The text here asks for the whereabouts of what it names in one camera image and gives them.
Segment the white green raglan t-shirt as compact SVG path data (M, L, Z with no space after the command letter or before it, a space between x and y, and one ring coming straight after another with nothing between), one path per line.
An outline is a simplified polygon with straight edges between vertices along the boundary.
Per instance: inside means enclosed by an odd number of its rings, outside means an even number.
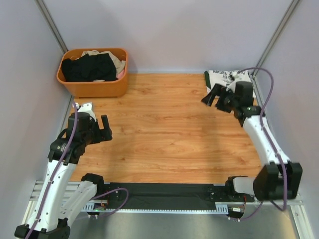
M229 86L233 81L232 76L245 77L247 82L252 84L250 74L247 71L243 71L238 74L238 71L222 71L222 70L209 70L204 72L206 91L209 93L215 84L220 84L224 87Z

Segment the orange plastic laundry basket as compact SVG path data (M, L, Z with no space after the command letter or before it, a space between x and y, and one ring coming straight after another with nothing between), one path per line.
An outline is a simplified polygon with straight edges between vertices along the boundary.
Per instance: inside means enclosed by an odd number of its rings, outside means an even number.
M121 78L104 82L67 82L58 67L56 78L66 90L76 98L121 97L128 88L128 53L124 48L96 48L98 51L110 51L118 59L125 60L125 68Z

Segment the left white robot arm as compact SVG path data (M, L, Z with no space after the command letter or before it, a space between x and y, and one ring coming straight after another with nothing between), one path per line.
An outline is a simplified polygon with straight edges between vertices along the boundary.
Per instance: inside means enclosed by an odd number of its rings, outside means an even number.
M85 148L112 140L108 117L101 116L103 128L87 112L75 112L68 118L68 126L50 145L45 180L30 218L16 227L18 239L67 239L71 226L85 204L105 194L104 179L100 175L85 174L72 196L63 203L69 179Z

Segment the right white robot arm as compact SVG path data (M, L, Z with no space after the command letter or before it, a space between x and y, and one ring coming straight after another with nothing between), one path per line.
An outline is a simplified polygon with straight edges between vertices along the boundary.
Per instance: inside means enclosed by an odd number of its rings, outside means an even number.
M235 82L234 89L215 84L201 100L208 106L218 98L215 107L233 113L252 140L262 162L262 169L252 183L253 194L259 201L292 200L298 193L302 166L291 162L270 132L265 113L255 106L253 85L247 81Z

